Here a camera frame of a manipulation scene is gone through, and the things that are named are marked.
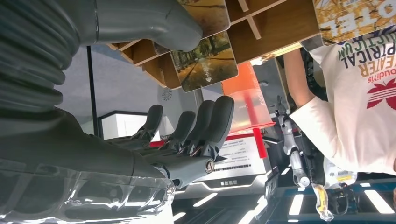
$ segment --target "robotic finger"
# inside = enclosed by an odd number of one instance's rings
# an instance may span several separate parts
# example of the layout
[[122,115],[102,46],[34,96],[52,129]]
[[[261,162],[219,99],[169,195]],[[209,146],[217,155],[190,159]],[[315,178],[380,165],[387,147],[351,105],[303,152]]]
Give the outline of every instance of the robotic finger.
[[161,124],[162,115],[163,107],[161,105],[153,105],[148,110],[146,123],[139,128],[136,134],[133,136],[108,139],[106,142],[129,150],[148,147]]
[[184,111],[177,123],[175,131],[165,140],[161,147],[147,147],[136,150],[135,152],[142,155],[146,161],[150,160],[150,156],[159,156],[162,154],[175,154],[180,150],[182,143],[191,130],[194,123],[195,113],[192,111]]
[[198,144],[199,138],[208,128],[211,116],[213,112],[214,102],[211,100],[205,100],[201,106],[199,106],[197,113],[197,122],[195,123],[194,129],[187,136],[184,144],[178,154],[191,154],[192,151]]

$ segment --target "robotic arm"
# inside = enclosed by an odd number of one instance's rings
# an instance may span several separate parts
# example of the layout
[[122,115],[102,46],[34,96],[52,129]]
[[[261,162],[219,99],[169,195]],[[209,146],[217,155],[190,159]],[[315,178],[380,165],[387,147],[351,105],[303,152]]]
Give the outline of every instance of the robotic arm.
[[280,102],[279,96],[277,117],[284,136],[283,151],[289,156],[291,168],[293,170],[293,181],[299,187],[308,187],[310,185],[310,179],[305,173],[298,146],[294,141],[292,122],[286,113],[286,108],[284,108],[283,104]]

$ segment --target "wooden shelf divider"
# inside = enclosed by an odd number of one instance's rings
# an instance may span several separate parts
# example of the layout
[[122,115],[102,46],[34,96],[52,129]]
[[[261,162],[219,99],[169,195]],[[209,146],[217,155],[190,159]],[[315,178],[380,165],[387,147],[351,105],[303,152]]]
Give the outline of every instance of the wooden shelf divider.
[[252,30],[253,35],[255,36],[255,38],[257,40],[261,39],[261,34],[260,34],[260,31],[259,31],[259,29],[258,29],[258,27],[256,25],[254,17],[249,15],[246,18],[247,18],[247,22],[249,23],[250,29]]
[[239,5],[240,5],[240,8],[241,8],[242,11],[244,11],[244,12],[246,12],[246,11],[249,10],[247,1],[248,1],[248,0],[238,0]]
[[131,42],[119,43],[119,44],[118,44],[118,50],[120,50],[120,51],[126,50],[127,48],[131,47],[132,45],[136,44],[136,43],[139,42],[139,41],[140,41],[140,40],[131,41]]
[[231,25],[242,22],[247,16],[255,16],[270,8],[273,8],[287,0],[248,0],[247,7],[249,10],[243,11],[238,8],[235,0],[226,0],[228,15],[230,16]]

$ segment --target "fluorescent light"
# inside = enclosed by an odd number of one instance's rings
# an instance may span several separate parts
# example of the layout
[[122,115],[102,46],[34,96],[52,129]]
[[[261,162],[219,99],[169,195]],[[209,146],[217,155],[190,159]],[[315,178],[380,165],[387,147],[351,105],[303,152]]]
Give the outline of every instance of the fluorescent light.
[[369,183],[361,183],[360,186],[367,188],[367,187],[371,187],[371,185]]
[[176,220],[180,219],[181,217],[185,216],[185,212],[180,212],[177,213],[174,217],[173,217],[173,222],[175,222]]
[[266,199],[264,198],[264,195],[263,195],[263,196],[261,196],[261,197],[259,198],[259,200],[257,200],[257,203],[258,203],[258,204],[261,204],[261,203],[264,202],[264,200],[266,200]]
[[376,190],[365,190],[364,193],[381,214],[394,214],[395,211],[384,201]]
[[266,199],[263,199],[256,207],[254,210],[255,216],[259,215],[261,211],[264,210],[264,208],[268,205],[268,202]]
[[304,195],[295,195],[291,203],[289,215],[296,216],[300,214],[301,205],[303,205]]
[[249,224],[255,216],[255,211],[248,211],[238,224]]
[[206,196],[201,201],[195,203],[193,206],[194,207],[199,207],[199,206],[203,205],[204,203],[206,203],[207,201],[209,201],[210,199],[214,198],[216,195],[217,195],[217,193],[211,193],[210,195]]
[[281,175],[285,175],[289,170],[290,170],[290,168],[286,168],[286,169],[281,173]]

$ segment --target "graphic t-shirt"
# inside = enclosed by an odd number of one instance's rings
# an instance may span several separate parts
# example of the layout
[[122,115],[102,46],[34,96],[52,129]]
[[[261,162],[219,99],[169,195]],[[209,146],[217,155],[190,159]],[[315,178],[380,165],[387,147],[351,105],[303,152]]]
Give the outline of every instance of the graphic t-shirt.
[[396,175],[395,29],[311,52],[329,102],[314,98],[291,118],[342,169]]

